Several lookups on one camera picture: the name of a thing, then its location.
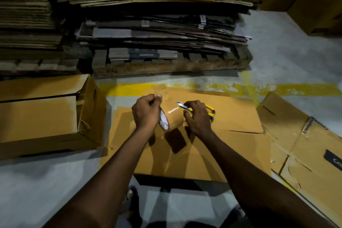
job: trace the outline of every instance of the flattened cardboard box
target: flattened cardboard box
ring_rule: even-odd
[[[272,169],[342,227],[342,139],[271,93],[258,107]]]
[[[199,99],[213,106],[216,116],[212,128],[216,134],[252,164],[271,174],[270,142],[262,133],[252,101],[222,96],[221,92],[196,93],[196,90],[180,88],[167,88],[167,91],[175,101]],[[151,93],[155,93],[155,89],[144,90],[144,95]],[[101,158],[101,166],[120,148],[134,127],[132,110],[118,107],[109,134],[108,154]],[[186,124],[168,133],[157,126],[134,173],[226,182],[214,157],[197,137],[190,134]]]
[[[106,98],[90,75],[2,81],[0,90],[0,159],[102,144]]]

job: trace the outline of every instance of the person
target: person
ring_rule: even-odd
[[[143,96],[133,105],[136,129],[109,161],[44,226],[114,227],[119,208],[142,151],[160,121],[161,95]],[[237,201],[254,227],[333,227],[282,184],[259,170],[219,139],[200,101],[184,111],[190,130],[222,169]]]

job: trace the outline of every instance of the yellow and black scissors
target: yellow and black scissors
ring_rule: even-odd
[[[182,102],[179,102],[179,101],[176,101],[176,102],[177,102],[177,104],[178,104],[180,107],[182,107],[182,108],[184,108],[184,109],[187,109],[187,110],[189,110],[190,112],[193,111],[191,107],[187,107],[187,106],[184,105]],[[214,116],[216,115],[216,111],[215,111],[215,109],[213,109],[210,105],[205,105],[205,106],[206,106],[206,108],[207,108],[207,111],[208,111],[208,109],[209,109],[208,115],[209,115],[209,118],[210,118],[210,122],[212,123],[212,122],[214,122]]]

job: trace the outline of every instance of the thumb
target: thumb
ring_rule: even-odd
[[[191,125],[194,122],[194,119],[191,117],[190,113],[187,110],[183,111],[183,115],[184,115],[185,120],[188,123],[189,127],[191,127]]]
[[[161,104],[162,101],[163,101],[163,98],[161,97],[161,94],[156,95],[156,96],[154,97],[152,107],[153,107],[153,108],[159,109],[160,104]]]

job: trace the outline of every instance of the worn yellow paint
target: worn yellow paint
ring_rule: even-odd
[[[259,100],[256,100],[258,95],[267,96],[271,91],[274,91],[279,96],[342,96],[342,92],[336,84],[268,84],[253,86],[248,77],[247,80],[244,79],[244,83],[244,85],[207,83],[203,86],[197,83],[173,83],[167,84],[167,86],[225,92],[229,93],[232,97],[249,96],[255,100],[256,105],[256,102],[259,102]],[[107,82],[100,82],[98,84],[106,96],[142,96],[144,88],[152,88],[152,86],[157,85],[153,83],[115,84]]]
[[[248,95],[251,100],[253,100],[255,107],[260,105],[259,97],[256,93],[256,89],[252,84],[251,76],[248,71],[242,71],[242,81],[246,86]]]

